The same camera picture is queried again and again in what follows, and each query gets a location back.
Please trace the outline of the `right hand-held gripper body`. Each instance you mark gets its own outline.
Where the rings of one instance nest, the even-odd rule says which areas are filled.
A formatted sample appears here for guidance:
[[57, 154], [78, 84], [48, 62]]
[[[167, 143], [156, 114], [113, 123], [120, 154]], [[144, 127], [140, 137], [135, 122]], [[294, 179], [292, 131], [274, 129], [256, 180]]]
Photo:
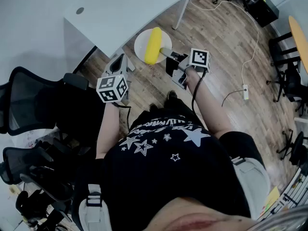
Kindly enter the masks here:
[[166, 73], [172, 81], [181, 88], [186, 89], [186, 69], [193, 67], [196, 72], [208, 72], [210, 69], [209, 51], [191, 48], [189, 55], [179, 54], [178, 58], [166, 58]]

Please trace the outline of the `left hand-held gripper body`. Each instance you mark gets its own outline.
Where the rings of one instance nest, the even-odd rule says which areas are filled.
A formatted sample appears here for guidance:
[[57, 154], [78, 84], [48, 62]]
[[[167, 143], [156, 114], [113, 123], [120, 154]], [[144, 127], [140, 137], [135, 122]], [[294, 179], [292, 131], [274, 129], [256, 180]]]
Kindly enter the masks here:
[[128, 105], [130, 83], [127, 71], [120, 71], [119, 74], [104, 71], [97, 80], [96, 92], [103, 103]]

